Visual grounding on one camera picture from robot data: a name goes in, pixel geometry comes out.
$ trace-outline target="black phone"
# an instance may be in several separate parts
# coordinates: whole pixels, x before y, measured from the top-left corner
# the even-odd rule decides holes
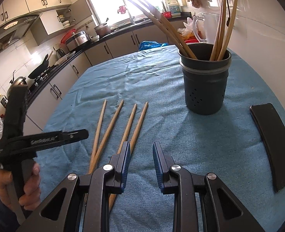
[[[252,105],[252,117],[265,144],[276,192],[285,187],[285,126],[271,103]]]

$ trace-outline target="rice cooker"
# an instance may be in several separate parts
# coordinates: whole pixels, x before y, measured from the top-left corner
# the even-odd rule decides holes
[[[86,32],[81,31],[77,32],[71,35],[71,37],[65,41],[65,44],[69,51],[76,50],[79,46],[84,44],[85,42],[88,42],[90,40],[90,37]]]

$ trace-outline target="metal screw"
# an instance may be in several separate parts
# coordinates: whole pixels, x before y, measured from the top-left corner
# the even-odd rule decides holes
[[[208,179],[210,179],[210,180],[215,180],[215,179],[217,178],[217,176],[216,176],[214,173],[209,173],[209,174],[207,175],[207,177],[208,177]]]
[[[77,178],[77,174],[75,174],[75,173],[70,173],[67,178],[68,178],[70,181],[72,181],[72,180],[74,180],[74,179]]]
[[[110,164],[107,164],[107,165],[105,165],[105,166],[103,166],[103,169],[105,170],[105,171],[110,171],[111,169],[113,169],[114,167],[112,166],[112,165],[110,165]]]
[[[172,170],[174,170],[174,171],[179,171],[179,170],[181,169],[181,166],[179,166],[179,165],[173,165],[173,166],[171,166],[171,168],[172,168]]]

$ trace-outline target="black countertop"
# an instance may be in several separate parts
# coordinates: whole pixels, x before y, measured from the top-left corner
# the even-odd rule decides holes
[[[180,21],[180,20],[186,20],[188,17],[191,17],[190,12],[182,12],[181,16],[179,17],[174,17],[174,18],[169,18],[168,21]],[[97,40],[96,42],[86,42],[83,45],[80,46],[79,50],[76,50],[76,53],[66,60],[63,64],[59,65],[55,69],[52,70],[52,72],[49,73],[48,77],[43,81],[43,83],[38,86],[32,93],[28,95],[27,98],[27,105],[30,106],[32,102],[35,100],[35,98],[40,94],[40,92],[45,88],[45,86],[66,66],[68,65],[71,61],[73,61],[76,57],[78,57],[81,53],[85,52],[86,50],[92,48],[93,46],[96,46],[106,40],[109,40],[111,38],[114,38],[116,36],[122,35],[124,33],[133,31],[133,30],[138,30],[147,26],[154,25],[154,23],[151,20],[146,20],[144,22],[141,22],[139,24],[134,24],[128,27],[125,27],[123,29],[120,29],[118,31],[115,31],[107,36],[102,37],[101,39]]]

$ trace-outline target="person's hand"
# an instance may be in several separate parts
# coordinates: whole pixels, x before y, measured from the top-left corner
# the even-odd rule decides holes
[[[24,186],[25,194],[19,198],[19,204],[24,206],[25,210],[34,210],[41,203],[40,195],[41,190],[39,188],[40,178],[40,166],[35,163],[32,169],[32,175]],[[0,169],[0,200],[2,203],[12,210],[11,201],[8,196],[6,185],[13,181],[13,175],[11,172]]]

